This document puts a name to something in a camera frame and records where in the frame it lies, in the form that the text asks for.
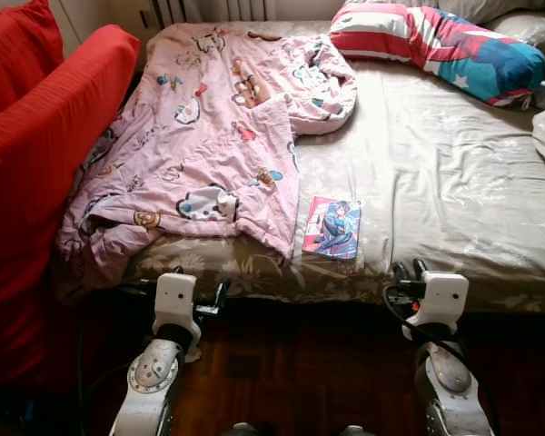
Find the anime cover comic book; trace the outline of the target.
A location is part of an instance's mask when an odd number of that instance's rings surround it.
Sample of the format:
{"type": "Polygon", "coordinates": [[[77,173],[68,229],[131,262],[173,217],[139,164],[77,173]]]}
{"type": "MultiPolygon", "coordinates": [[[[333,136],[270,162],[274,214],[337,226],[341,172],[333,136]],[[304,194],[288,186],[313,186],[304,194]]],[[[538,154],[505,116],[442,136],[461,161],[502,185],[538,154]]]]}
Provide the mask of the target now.
{"type": "Polygon", "coordinates": [[[331,259],[357,256],[362,203],[314,196],[302,250],[331,259]]]}

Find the bed with beige floral sheet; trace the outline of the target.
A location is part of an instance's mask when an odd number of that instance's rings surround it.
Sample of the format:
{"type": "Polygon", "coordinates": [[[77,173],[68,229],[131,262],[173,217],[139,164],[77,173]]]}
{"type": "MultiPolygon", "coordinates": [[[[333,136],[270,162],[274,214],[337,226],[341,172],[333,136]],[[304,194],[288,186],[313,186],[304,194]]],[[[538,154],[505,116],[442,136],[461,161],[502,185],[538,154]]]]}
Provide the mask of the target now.
{"type": "Polygon", "coordinates": [[[248,236],[161,236],[95,288],[126,290],[181,266],[197,293],[274,302],[380,302],[392,263],[422,259],[471,283],[477,312],[545,312],[545,158],[530,112],[481,103],[417,67],[352,62],[352,119],[296,141],[302,179],[290,261],[248,236]],[[315,198],[362,204],[357,253],[303,253],[315,198]]]}

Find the silver robot left leg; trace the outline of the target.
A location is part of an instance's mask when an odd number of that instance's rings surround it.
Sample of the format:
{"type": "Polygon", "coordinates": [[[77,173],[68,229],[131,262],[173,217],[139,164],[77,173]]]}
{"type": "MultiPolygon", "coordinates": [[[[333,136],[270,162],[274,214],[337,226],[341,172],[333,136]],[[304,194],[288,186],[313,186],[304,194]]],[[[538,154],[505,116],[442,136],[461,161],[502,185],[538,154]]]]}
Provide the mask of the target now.
{"type": "Polygon", "coordinates": [[[219,433],[219,436],[260,436],[260,429],[248,422],[238,422],[219,433]]]}

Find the pink cartoon print blanket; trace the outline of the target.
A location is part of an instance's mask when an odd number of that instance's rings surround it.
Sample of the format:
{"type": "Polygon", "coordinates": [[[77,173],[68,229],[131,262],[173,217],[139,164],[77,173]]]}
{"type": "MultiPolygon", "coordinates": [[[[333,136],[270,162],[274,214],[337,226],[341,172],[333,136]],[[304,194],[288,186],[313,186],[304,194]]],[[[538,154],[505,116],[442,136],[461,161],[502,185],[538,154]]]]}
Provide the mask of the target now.
{"type": "Polygon", "coordinates": [[[167,26],[74,183],[57,249],[87,288],[122,282],[157,238],[247,235],[289,261],[302,134],[354,112],[354,70],[326,35],[167,26]]]}

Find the large red sofa cushion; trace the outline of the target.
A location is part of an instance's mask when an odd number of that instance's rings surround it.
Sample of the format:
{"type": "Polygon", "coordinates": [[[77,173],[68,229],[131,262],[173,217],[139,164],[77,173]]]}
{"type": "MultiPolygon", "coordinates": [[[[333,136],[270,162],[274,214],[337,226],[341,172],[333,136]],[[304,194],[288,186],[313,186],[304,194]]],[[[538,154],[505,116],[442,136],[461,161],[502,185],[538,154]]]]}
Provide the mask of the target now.
{"type": "Polygon", "coordinates": [[[63,391],[74,381],[81,314],[56,299],[47,267],[74,175],[116,117],[138,38],[94,32],[0,113],[0,386],[63,391]]]}

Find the beige floral pillow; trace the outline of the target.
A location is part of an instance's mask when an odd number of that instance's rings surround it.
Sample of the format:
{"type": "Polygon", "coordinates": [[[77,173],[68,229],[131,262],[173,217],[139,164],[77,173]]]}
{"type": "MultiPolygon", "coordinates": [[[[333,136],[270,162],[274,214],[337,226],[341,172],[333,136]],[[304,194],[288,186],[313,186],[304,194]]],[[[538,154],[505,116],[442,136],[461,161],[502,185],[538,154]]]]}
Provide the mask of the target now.
{"type": "Polygon", "coordinates": [[[545,55],[545,11],[510,12],[490,22],[490,29],[537,47],[545,55]]]}

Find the small red sofa cushion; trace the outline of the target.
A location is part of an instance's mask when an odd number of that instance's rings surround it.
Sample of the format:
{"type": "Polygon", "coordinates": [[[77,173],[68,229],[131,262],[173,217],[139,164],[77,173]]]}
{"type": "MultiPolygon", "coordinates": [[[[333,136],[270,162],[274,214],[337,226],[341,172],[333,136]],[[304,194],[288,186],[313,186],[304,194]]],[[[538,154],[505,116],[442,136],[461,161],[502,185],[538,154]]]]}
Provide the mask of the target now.
{"type": "Polygon", "coordinates": [[[48,0],[0,9],[0,112],[64,61],[64,38],[48,0]]]}

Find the white wall radiator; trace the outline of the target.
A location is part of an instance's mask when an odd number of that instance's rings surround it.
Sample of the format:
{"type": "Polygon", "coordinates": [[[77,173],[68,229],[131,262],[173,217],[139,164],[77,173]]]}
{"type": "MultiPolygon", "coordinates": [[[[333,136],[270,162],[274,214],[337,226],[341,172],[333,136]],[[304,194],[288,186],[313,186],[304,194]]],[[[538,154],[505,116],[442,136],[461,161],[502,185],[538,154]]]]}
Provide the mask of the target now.
{"type": "Polygon", "coordinates": [[[276,21],[278,0],[147,0],[161,26],[276,21]]]}

